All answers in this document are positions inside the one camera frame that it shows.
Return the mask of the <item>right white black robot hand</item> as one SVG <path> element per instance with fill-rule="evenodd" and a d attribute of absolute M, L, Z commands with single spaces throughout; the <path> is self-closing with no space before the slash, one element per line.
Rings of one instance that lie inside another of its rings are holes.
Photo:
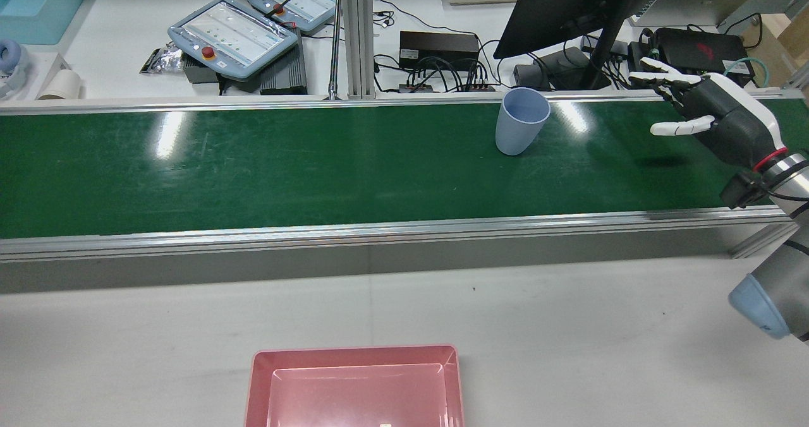
<path fill-rule="evenodd" d="M 720 73 L 686 74 L 649 57 L 630 81 L 653 88 L 681 116 L 651 125 L 655 136 L 693 135 L 719 160 L 761 172 L 787 156 L 774 113 Z"/>

